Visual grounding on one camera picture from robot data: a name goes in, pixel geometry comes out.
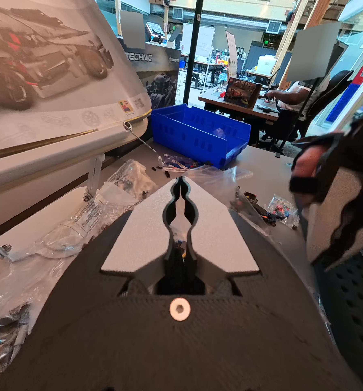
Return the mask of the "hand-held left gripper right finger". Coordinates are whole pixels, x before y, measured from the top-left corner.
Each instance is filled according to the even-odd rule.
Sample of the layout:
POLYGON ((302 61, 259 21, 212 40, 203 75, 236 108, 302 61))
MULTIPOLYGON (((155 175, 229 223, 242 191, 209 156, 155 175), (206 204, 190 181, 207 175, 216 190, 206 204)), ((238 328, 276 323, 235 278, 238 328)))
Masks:
POLYGON ((211 287, 223 279, 255 275, 259 266, 229 209, 188 177, 182 177, 187 233, 187 276, 211 287))

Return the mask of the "white board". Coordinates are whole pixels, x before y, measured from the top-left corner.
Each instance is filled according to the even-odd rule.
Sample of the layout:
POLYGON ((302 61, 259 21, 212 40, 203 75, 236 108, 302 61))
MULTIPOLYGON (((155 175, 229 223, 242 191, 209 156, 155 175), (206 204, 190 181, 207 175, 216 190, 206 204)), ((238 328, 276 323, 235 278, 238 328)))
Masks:
MULTIPOLYGON (((193 25, 190 23, 183 23, 183 33, 180 42, 180 50, 182 54, 190 54, 190 47, 192 42, 193 25)), ((196 56, 209 58, 212 54, 212 42, 215 35, 215 27, 200 26, 198 32, 197 47, 195 51, 196 56)))

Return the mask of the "black office chair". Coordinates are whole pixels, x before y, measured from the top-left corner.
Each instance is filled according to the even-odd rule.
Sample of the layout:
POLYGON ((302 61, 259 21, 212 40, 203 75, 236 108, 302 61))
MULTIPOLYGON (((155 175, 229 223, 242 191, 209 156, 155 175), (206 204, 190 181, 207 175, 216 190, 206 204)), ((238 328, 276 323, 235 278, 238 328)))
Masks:
POLYGON ((297 133, 300 133, 301 138, 305 137, 312 120, 317 114, 351 84, 350 77, 353 73, 353 70, 343 70, 333 76, 326 90, 316 98, 308 109, 304 107, 301 114, 298 114, 299 110, 289 111, 280 109, 278 120, 267 128, 266 134, 263 137, 263 139, 266 139, 268 136, 271 138, 271 141, 259 141, 257 147, 279 152, 280 148, 275 147, 274 144, 279 140, 284 141, 285 136, 287 136, 286 140, 288 142, 294 142, 297 139, 297 133))
POLYGON ((344 132, 334 131, 320 136, 307 136, 300 138, 293 141, 291 145, 300 149, 306 149, 312 146, 323 146, 330 148, 335 141, 340 140, 343 136, 344 132))

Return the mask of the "clear bag of pale parts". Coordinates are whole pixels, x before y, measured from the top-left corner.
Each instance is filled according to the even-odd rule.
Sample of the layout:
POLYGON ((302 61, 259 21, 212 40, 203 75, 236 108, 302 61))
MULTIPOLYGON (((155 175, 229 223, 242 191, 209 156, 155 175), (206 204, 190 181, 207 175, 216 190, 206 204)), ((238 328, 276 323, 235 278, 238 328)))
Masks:
POLYGON ((137 201, 142 201, 155 193, 159 186, 146 174, 146 167, 140 162, 129 159, 103 184, 115 185, 137 201))

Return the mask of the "blue plastic bin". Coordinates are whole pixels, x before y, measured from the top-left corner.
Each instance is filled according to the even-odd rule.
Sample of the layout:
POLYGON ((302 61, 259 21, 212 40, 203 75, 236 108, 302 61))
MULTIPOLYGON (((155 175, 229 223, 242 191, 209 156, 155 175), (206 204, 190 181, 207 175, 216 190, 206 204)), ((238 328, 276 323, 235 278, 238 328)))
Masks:
POLYGON ((186 104, 152 110, 153 140, 187 158, 221 169, 247 147, 251 126, 186 104))

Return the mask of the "black perforated board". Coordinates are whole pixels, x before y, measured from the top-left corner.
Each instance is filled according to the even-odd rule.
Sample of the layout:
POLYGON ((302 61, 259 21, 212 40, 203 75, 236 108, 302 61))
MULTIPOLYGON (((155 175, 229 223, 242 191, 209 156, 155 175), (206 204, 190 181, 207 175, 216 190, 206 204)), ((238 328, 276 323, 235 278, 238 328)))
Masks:
POLYGON ((363 255, 327 271, 317 263, 314 272, 336 345, 349 365, 363 370, 363 255))

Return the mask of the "large white-label lego parts bag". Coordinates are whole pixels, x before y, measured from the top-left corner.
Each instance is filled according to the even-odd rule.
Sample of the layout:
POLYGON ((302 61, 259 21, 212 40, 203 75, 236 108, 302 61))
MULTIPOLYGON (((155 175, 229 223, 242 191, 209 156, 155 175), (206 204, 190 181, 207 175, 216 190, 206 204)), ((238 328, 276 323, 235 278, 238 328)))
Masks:
POLYGON ((0 236, 0 317, 29 303, 44 302, 67 266, 92 238, 137 203, 112 183, 91 201, 73 190, 0 236))

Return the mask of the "wooden office desk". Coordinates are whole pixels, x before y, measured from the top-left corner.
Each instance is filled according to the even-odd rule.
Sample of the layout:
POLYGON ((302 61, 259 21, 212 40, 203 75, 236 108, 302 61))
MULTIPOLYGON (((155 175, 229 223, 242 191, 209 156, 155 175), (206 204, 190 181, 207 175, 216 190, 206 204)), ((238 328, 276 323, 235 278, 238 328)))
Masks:
POLYGON ((265 102, 264 99, 257 98, 253 108, 242 107, 233 103, 225 102, 220 96, 221 92, 217 88, 207 89, 198 95, 198 101, 204 102, 204 109, 208 111, 220 111, 226 114, 236 114, 236 118, 245 116, 257 117, 271 122, 277 121, 278 113, 276 105, 272 102, 265 102))

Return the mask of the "small bag of lego parts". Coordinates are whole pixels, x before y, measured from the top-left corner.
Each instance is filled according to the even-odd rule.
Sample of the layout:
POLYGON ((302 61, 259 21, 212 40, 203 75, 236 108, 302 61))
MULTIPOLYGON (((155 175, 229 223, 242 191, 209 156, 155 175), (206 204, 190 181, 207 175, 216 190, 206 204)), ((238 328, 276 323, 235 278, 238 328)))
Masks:
POLYGON ((267 206, 267 212, 274 215, 277 220, 287 227, 297 229, 299 226, 298 209, 285 198, 274 194, 267 206))

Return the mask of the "lego instruction booklet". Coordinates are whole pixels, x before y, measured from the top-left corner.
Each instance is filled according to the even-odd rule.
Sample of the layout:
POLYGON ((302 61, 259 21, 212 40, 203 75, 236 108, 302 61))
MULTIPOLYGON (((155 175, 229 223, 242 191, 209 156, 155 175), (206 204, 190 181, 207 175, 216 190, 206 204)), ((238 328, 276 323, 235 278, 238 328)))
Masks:
POLYGON ((0 0, 0 151, 147 117, 96 1, 0 0))

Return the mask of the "clear bag of mixed parts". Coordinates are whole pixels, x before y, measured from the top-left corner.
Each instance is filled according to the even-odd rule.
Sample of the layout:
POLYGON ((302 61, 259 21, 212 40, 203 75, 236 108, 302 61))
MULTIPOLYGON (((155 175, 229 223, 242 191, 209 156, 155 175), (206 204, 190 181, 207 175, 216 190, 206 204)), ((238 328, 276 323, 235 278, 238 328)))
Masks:
POLYGON ((0 318, 0 374, 16 357, 28 335, 31 306, 25 304, 0 318))

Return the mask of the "wooden post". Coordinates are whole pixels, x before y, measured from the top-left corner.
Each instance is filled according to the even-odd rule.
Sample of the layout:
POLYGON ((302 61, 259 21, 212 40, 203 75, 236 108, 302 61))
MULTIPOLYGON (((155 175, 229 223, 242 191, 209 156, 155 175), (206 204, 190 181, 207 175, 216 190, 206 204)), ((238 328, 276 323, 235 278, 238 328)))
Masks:
MULTIPOLYGON (((291 41, 296 33, 297 27, 301 22, 301 18, 303 17, 304 11, 306 9, 307 4, 310 1, 301 0, 296 4, 295 9, 291 17, 288 20, 286 30, 282 36, 281 42, 279 44, 277 53, 275 55, 276 63, 272 68, 271 74, 275 74, 281 67, 282 62, 285 58, 285 55, 290 47, 291 41)), ((323 17, 330 5, 330 0, 316 0, 313 3, 313 7, 310 15, 307 18, 305 29, 309 27, 316 27, 322 23, 323 17)))

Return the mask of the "black steel column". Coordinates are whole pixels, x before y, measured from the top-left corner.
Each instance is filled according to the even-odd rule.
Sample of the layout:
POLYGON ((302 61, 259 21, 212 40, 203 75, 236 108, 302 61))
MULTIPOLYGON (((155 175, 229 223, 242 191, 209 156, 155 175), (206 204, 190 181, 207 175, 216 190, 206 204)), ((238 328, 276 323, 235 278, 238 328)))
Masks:
POLYGON ((196 54, 196 48, 198 42, 198 33, 199 33, 199 27, 201 22, 203 3, 204 3, 203 0, 197 0, 196 7, 195 7, 192 37, 191 37, 191 44, 190 44, 190 53, 189 53, 188 67, 187 67, 186 80, 184 86, 183 104, 188 104, 189 102, 190 86, 191 86, 192 74, 194 69, 194 60, 195 60, 195 54, 196 54))

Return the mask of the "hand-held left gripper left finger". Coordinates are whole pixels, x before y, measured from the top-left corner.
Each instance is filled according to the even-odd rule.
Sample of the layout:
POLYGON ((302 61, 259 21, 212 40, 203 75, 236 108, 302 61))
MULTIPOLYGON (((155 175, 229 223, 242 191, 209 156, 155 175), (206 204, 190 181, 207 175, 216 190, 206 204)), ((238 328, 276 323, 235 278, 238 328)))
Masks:
POLYGON ((172 179, 131 211, 101 266, 103 273, 135 278, 146 287, 164 277, 164 260, 174 244, 170 224, 177 214, 180 180, 172 179))

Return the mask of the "brown cardboard sheet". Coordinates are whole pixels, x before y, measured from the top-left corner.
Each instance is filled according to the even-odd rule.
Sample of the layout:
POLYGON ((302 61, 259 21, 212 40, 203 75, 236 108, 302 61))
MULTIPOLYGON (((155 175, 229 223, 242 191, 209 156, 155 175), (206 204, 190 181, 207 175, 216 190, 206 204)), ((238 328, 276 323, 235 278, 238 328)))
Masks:
POLYGON ((228 60, 228 81, 230 81, 231 78, 237 77, 237 47, 235 43, 235 37, 232 33, 230 33, 228 30, 226 31, 226 38, 228 43, 228 49, 229 49, 229 60, 228 60))

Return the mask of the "small bag of blue parts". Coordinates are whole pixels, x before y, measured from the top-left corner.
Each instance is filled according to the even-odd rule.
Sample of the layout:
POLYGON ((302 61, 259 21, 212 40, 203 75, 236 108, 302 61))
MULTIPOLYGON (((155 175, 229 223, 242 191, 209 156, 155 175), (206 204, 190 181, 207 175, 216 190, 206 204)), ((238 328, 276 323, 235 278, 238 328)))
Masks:
POLYGON ((169 155, 166 153, 164 154, 163 163, 163 169, 169 172, 185 172, 187 170, 195 169, 200 166, 200 163, 193 159, 182 156, 169 155))

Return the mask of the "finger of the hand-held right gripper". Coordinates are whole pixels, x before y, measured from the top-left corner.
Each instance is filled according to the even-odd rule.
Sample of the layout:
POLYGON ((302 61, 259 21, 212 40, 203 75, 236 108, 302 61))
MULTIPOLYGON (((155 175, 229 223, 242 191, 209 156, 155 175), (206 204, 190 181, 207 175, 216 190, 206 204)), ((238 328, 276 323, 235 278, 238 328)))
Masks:
POLYGON ((339 169, 322 203, 312 203, 308 209, 306 257, 314 263, 331 244, 331 236, 340 225, 342 209, 361 190, 358 174, 339 169))
POLYGON ((363 248, 363 196, 356 196, 343 207, 329 247, 323 252, 323 267, 330 270, 363 248))

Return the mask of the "clear plastic bag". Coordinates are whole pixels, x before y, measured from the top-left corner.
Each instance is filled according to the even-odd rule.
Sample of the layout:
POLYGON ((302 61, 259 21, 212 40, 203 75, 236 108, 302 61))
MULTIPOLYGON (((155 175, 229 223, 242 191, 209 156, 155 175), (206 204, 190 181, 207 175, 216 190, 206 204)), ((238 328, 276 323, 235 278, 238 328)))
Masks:
POLYGON ((252 227, 268 237, 270 228, 254 208, 254 204, 237 185, 238 179, 249 179, 253 173, 238 166, 220 170, 203 165, 185 172, 186 176, 206 192, 223 203, 227 208, 237 212, 252 227))

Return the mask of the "black lego set box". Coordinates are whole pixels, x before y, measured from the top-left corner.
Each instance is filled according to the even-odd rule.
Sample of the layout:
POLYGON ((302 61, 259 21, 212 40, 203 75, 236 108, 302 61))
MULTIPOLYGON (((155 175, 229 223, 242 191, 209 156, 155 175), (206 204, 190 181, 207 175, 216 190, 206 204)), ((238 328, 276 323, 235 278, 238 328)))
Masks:
POLYGON ((180 50, 146 42, 144 49, 129 48, 118 38, 151 100, 152 109, 175 104, 180 50))

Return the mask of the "person's right hand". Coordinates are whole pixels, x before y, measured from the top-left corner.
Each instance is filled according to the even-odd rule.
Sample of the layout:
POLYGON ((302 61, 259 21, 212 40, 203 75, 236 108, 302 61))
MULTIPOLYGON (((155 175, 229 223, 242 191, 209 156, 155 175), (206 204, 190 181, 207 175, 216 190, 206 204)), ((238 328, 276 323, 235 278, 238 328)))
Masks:
POLYGON ((294 160, 289 190, 297 206, 305 208, 313 202, 317 191, 317 165, 327 150, 327 146, 313 145, 304 149, 294 160))

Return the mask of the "small lego set box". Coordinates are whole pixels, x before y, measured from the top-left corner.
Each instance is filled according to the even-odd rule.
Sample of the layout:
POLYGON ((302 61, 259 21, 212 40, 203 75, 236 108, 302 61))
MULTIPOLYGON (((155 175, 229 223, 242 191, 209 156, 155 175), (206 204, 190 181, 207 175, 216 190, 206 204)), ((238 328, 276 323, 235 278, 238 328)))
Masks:
POLYGON ((253 109, 261 89, 261 84, 230 77, 223 101, 243 108, 253 109))

